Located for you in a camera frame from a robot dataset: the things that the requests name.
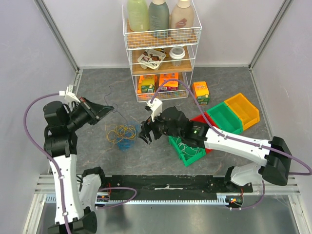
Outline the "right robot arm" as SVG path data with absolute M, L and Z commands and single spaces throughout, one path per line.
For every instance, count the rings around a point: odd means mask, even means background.
M 192 148 L 224 151 L 251 161 L 244 166 L 229 167 L 223 186 L 229 192 L 236 191 L 248 183 L 264 180 L 274 185 L 286 186 L 290 173 L 291 159 L 284 156 L 290 150 L 284 139 L 260 140 L 231 134 L 207 123 L 189 120 L 176 107 L 164 111 L 146 110 L 151 116 L 141 123 L 139 138 L 150 144 L 162 135 L 177 137 Z

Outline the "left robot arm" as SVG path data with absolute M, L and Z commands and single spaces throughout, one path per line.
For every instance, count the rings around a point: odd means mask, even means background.
M 97 124 L 114 110 L 113 106 L 93 103 L 80 97 L 72 110 L 60 101 L 43 108 L 47 126 L 44 150 L 51 157 L 56 193 L 55 223 L 50 234 L 94 234 L 97 232 L 95 201 L 97 193 L 105 190 L 107 180 L 101 167 L 84 170 L 77 177 L 76 131 L 86 123 Z

